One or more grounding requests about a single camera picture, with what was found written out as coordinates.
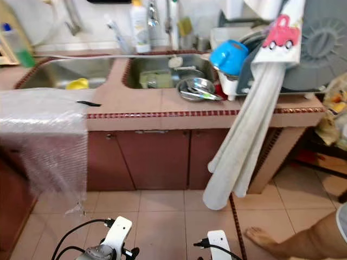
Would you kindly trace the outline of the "yellow plastic cup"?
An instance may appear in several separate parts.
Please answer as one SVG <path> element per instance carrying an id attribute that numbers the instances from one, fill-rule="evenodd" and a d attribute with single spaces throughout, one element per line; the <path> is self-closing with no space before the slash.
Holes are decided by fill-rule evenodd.
<path id="1" fill-rule="evenodd" d="M 89 80 L 85 77 L 80 77 L 79 79 L 72 80 L 69 82 L 65 89 L 67 90 L 82 90 L 89 89 Z"/>

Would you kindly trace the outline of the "round steel plate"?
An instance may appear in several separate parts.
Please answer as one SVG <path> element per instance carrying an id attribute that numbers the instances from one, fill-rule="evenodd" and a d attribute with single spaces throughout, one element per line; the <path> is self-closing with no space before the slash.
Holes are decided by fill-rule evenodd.
<path id="1" fill-rule="evenodd" d="M 211 80 L 204 79 L 203 77 L 186 77 L 186 79 L 181 79 L 176 84 L 176 89 L 179 91 L 179 94 L 183 99 L 190 102 L 208 101 L 205 99 L 200 99 L 200 97 L 195 97 L 193 93 L 216 94 L 216 89 L 213 82 L 211 82 Z"/>

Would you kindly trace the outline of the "green handled steel spoon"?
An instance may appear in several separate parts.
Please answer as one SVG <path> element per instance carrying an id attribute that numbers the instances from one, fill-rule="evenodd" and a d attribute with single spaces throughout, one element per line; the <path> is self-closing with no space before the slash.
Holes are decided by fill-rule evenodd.
<path id="1" fill-rule="evenodd" d="M 216 95 L 216 94 L 211 94 L 211 93 L 193 93 L 195 97 L 198 97 L 200 99 L 205 99 L 209 101 L 223 101 L 223 97 Z"/>

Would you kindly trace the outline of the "green soap bottle blue cap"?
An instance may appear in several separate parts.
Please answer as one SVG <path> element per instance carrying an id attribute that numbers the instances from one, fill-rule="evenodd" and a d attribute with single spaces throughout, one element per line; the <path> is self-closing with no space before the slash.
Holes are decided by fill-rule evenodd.
<path id="1" fill-rule="evenodd" d="M 3 38 L 7 41 L 10 49 L 15 55 L 18 62 L 27 68 L 31 68 L 35 66 L 35 60 L 30 54 L 27 45 L 24 44 L 20 34 L 15 28 L 11 27 L 10 24 L 3 23 Z"/>

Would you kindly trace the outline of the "maroon cabinet door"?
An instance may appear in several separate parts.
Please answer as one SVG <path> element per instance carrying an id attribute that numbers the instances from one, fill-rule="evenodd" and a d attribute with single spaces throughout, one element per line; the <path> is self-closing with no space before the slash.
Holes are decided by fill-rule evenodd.
<path id="1" fill-rule="evenodd" d="M 117 140 L 136 189 L 188 188 L 189 131 L 123 131 Z"/>
<path id="2" fill-rule="evenodd" d="M 88 134 L 87 190 L 119 191 L 118 144 L 112 132 L 90 131 Z"/>
<path id="3" fill-rule="evenodd" d="M 189 142 L 188 189 L 206 188 L 211 178 L 211 162 L 228 133 L 228 128 L 193 129 Z"/>

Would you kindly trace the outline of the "clear spray bottle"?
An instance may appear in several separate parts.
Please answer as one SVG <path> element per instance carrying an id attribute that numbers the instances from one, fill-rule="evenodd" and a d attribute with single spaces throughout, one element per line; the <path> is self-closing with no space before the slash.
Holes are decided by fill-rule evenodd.
<path id="1" fill-rule="evenodd" d="M 104 15 L 104 19 L 106 20 L 106 25 L 109 27 L 109 30 L 112 30 L 114 39 L 117 41 L 122 54 L 131 54 L 130 46 L 124 36 L 121 34 L 121 30 L 119 29 L 115 20 L 112 19 L 112 17 L 108 14 Z"/>

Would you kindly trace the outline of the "black hanging tray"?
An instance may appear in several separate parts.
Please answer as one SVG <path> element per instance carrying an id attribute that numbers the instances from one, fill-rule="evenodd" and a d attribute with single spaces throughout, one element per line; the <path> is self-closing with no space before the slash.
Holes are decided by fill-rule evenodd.
<path id="1" fill-rule="evenodd" d="M 89 3 L 95 4 L 126 4 L 131 3 L 132 0 L 86 0 Z"/>

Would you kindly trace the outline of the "chrome sink faucet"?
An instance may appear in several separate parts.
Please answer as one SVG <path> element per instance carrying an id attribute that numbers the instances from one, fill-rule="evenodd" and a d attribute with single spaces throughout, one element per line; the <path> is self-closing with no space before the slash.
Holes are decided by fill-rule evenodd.
<path id="1" fill-rule="evenodd" d="M 148 0 L 147 3 L 147 24 L 149 27 L 155 28 L 159 26 L 159 14 L 157 0 Z"/>

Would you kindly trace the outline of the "white bottle green cap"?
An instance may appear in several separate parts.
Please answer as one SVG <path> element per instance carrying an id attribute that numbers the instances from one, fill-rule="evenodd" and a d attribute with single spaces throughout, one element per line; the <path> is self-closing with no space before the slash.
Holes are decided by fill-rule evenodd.
<path id="1" fill-rule="evenodd" d="M 181 36 L 178 28 L 180 20 L 179 0 L 168 0 L 169 22 L 170 22 L 170 41 L 173 50 L 181 50 Z"/>

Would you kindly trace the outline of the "white plastic dish rack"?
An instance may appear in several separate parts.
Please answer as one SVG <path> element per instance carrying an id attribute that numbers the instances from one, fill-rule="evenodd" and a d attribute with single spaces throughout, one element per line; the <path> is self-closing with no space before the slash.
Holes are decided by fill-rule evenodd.
<path id="1" fill-rule="evenodd" d="M 236 40 L 241 42 L 242 39 L 253 34 L 253 29 L 251 27 L 218 27 L 213 28 L 210 33 L 210 43 L 211 51 L 216 49 L 220 44 L 226 40 Z M 220 72 L 216 69 L 219 76 L 219 82 L 221 83 L 223 94 L 228 96 L 229 100 L 235 99 L 238 95 L 236 91 L 238 87 L 238 76 L 229 76 Z"/>

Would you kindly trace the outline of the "blue plastic mug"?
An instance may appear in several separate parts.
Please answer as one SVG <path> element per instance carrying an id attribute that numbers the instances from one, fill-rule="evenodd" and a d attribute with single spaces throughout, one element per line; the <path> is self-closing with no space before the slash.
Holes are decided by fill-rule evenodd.
<path id="1" fill-rule="evenodd" d="M 219 72 L 229 76 L 238 76 L 250 50 L 241 42 L 226 40 L 210 54 L 210 62 Z"/>

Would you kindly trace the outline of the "grey towel red car print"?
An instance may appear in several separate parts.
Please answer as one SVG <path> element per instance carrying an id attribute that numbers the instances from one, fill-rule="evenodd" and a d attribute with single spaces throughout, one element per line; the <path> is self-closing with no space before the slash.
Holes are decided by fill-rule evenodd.
<path id="1" fill-rule="evenodd" d="M 209 210 L 223 210 L 231 194 L 246 196 L 286 71 L 300 62 L 305 5 L 306 0 L 288 0 L 282 6 L 251 62 L 250 92 L 207 165 L 211 177 L 202 201 Z"/>

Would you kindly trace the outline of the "grey round plastic lid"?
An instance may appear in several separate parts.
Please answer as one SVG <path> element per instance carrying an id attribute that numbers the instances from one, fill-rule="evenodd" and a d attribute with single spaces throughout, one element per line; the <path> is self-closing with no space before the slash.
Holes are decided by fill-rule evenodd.
<path id="1" fill-rule="evenodd" d="M 320 93 L 347 73 L 347 0 L 305 0 L 300 62 L 286 71 L 283 94 Z"/>

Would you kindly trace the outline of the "clear plastic bag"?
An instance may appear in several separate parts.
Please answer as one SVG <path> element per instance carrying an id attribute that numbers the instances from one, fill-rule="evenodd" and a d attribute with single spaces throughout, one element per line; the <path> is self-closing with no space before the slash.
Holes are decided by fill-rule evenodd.
<path id="1" fill-rule="evenodd" d="M 347 151 L 347 72 L 329 83 L 323 107 L 325 115 L 314 132 L 325 145 Z"/>

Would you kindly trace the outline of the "grey wall tap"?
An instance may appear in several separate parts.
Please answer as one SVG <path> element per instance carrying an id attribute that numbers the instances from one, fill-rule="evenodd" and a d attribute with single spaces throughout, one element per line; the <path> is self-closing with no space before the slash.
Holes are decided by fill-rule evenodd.
<path id="1" fill-rule="evenodd" d="M 75 0 L 62 0 L 68 17 L 67 27 L 72 36 L 77 36 L 83 30 L 82 20 Z"/>

